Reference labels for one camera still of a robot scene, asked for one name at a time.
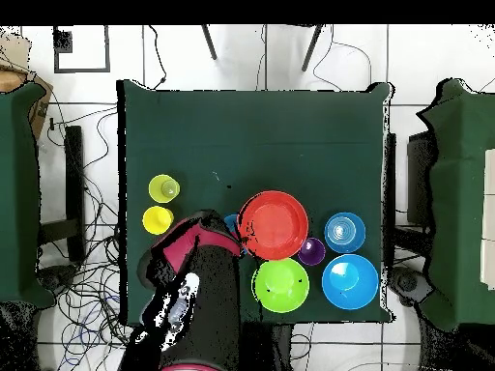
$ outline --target green plate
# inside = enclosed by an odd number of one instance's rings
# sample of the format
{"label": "green plate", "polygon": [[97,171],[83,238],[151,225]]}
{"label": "green plate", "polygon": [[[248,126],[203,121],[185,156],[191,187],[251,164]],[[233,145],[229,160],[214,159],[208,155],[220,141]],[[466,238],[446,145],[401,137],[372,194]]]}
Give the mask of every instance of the green plate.
{"label": "green plate", "polygon": [[309,279],[305,268],[295,260],[274,260],[263,263],[254,273],[251,289],[267,310],[288,313],[305,302]]}

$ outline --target blue bowl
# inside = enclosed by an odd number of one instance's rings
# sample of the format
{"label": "blue bowl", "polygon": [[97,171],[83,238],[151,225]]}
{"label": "blue bowl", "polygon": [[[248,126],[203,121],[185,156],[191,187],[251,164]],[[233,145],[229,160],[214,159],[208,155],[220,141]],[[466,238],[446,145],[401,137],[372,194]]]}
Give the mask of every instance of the blue bowl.
{"label": "blue bowl", "polygon": [[321,284],[331,304],[344,310],[356,310],[375,298],[378,272],[363,256],[342,255],[325,268]]}
{"label": "blue bowl", "polygon": [[[237,215],[238,214],[230,214],[229,216],[226,216],[223,221],[227,225],[227,228],[229,232],[232,234],[232,236],[236,239],[239,239],[239,236],[237,235],[236,232],[236,226],[237,226]],[[246,248],[243,247],[243,250],[241,251],[241,254],[246,253]]]}
{"label": "blue bowl", "polygon": [[359,216],[341,212],[328,220],[324,236],[331,250],[337,253],[352,253],[363,245],[366,230]]}

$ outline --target yellow-green cup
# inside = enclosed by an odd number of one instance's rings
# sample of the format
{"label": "yellow-green cup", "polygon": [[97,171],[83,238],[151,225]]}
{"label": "yellow-green cup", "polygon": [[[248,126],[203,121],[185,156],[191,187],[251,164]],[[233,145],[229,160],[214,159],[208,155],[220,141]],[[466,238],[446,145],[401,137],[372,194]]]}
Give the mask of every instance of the yellow-green cup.
{"label": "yellow-green cup", "polygon": [[153,235],[165,233],[173,221],[173,213],[161,206],[152,206],[143,215],[144,229]]}
{"label": "yellow-green cup", "polygon": [[150,196],[160,204],[166,204],[181,191],[179,183],[168,175],[157,175],[148,185]]}

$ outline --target small blue cup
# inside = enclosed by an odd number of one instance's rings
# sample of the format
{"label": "small blue cup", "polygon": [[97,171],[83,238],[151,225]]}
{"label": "small blue cup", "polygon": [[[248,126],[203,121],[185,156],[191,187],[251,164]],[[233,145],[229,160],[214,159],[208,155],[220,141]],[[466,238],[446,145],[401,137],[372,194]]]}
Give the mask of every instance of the small blue cup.
{"label": "small blue cup", "polygon": [[337,253],[352,253],[364,243],[366,231],[359,216],[349,212],[334,214],[325,225],[325,242]]}

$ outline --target green tablecloth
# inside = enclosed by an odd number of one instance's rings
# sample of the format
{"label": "green tablecloth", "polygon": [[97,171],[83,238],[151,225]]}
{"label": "green tablecloth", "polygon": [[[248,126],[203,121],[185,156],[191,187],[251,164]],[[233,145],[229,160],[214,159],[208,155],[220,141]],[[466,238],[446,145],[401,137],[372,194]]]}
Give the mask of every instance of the green tablecloth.
{"label": "green tablecloth", "polygon": [[[144,230],[141,220],[147,208],[157,205],[148,184],[158,174],[171,175],[181,185],[180,195],[164,205],[176,221],[207,208],[222,215],[235,213],[250,196],[266,189],[294,195],[306,209],[309,235],[322,241],[332,214],[356,213],[366,225],[366,241],[357,253],[380,271],[383,103],[388,84],[378,84],[369,93],[152,92],[119,81],[117,90],[119,155],[126,157],[119,172],[120,212],[126,212],[121,220],[127,219],[127,260],[122,268],[128,271],[129,323],[137,323],[151,297],[140,285],[136,267],[157,239]],[[326,300],[321,275],[335,256],[327,248],[324,262],[306,269],[310,289],[300,308],[286,314],[263,310],[263,321],[389,320],[379,294],[356,311],[340,310]],[[257,321],[259,307],[250,292],[254,261],[247,256],[240,267],[241,318]]]}
{"label": "green tablecloth", "polygon": [[495,325],[495,292],[480,282],[484,155],[495,148],[495,97],[441,83],[420,115],[433,129],[438,160],[429,178],[436,225],[429,279],[436,291],[420,308],[438,328]]}
{"label": "green tablecloth", "polygon": [[43,95],[32,81],[0,93],[0,302],[23,300],[39,308],[53,304],[53,296],[36,278],[40,182],[28,115]]}

